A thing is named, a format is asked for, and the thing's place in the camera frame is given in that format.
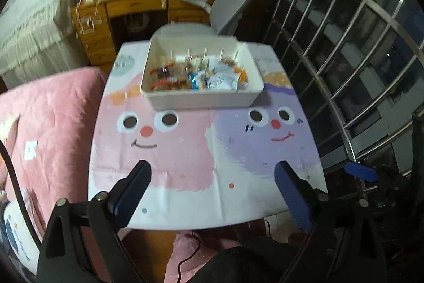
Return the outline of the orange and white snack packet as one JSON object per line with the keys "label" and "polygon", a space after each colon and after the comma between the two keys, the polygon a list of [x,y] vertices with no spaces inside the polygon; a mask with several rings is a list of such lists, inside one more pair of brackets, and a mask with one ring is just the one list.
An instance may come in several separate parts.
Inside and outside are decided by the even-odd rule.
{"label": "orange and white snack packet", "polygon": [[233,72],[235,73],[235,74],[237,74],[238,75],[238,82],[241,82],[241,83],[246,83],[246,82],[248,82],[248,78],[247,78],[247,74],[246,74],[246,70],[244,70],[243,68],[241,68],[241,67],[237,67],[237,66],[235,66],[234,68],[233,68]]}

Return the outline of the white red-striped snack bag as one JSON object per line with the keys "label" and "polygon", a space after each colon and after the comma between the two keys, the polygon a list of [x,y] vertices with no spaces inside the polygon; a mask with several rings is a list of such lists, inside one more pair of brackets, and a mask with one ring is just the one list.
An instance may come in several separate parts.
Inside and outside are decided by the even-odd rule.
{"label": "white red-striped snack bag", "polygon": [[206,68],[207,89],[235,92],[240,76],[233,65],[222,60],[210,60]]}

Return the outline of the blue and white snack packet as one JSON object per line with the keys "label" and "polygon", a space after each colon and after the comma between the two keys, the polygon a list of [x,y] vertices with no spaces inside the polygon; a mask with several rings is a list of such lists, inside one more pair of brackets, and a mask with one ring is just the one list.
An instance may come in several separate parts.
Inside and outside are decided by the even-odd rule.
{"label": "blue and white snack packet", "polygon": [[193,90],[205,90],[207,88],[208,75],[205,70],[189,74],[188,79]]}

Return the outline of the red yellow label snack packet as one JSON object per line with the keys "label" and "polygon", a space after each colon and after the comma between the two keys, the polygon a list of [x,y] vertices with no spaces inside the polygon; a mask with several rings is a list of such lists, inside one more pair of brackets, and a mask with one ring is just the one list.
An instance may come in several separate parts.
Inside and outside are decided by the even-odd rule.
{"label": "red yellow label snack packet", "polygon": [[191,89],[187,67],[185,63],[168,63],[151,70],[151,91]]}

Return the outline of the cartoon printed table cover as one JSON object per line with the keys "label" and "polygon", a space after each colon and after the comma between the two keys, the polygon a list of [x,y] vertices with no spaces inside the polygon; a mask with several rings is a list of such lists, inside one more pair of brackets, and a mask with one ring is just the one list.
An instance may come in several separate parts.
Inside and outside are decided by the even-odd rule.
{"label": "cartoon printed table cover", "polygon": [[281,161],[325,190],[307,117],[270,46],[249,44],[264,78],[253,106],[189,111],[155,111],[142,96],[148,49],[148,42],[126,43],[109,75],[91,149],[90,197],[145,160],[152,180],[129,227],[195,230],[285,211],[274,181]]}

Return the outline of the metal window security bars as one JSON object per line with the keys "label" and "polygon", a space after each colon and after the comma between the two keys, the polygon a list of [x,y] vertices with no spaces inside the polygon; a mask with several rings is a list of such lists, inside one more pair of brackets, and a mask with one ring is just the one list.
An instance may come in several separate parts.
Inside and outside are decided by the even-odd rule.
{"label": "metal window security bars", "polygon": [[413,166],[423,115],[418,0],[275,0],[264,41],[288,72],[326,169]]}

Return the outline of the white plastic organizer bin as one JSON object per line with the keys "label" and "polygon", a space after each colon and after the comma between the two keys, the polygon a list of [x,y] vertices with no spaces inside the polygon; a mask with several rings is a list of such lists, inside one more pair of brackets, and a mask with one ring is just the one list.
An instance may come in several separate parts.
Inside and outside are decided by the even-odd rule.
{"label": "white plastic organizer bin", "polygon": [[243,108],[263,89],[246,43],[204,35],[152,38],[140,83],[156,110]]}

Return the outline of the white lace-covered bed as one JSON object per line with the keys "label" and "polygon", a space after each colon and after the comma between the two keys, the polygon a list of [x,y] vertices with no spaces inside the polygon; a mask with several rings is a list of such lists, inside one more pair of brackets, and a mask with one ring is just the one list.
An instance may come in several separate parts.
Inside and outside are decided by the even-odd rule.
{"label": "white lace-covered bed", "polygon": [[71,9],[79,0],[15,0],[1,15],[1,79],[9,89],[85,67]]}

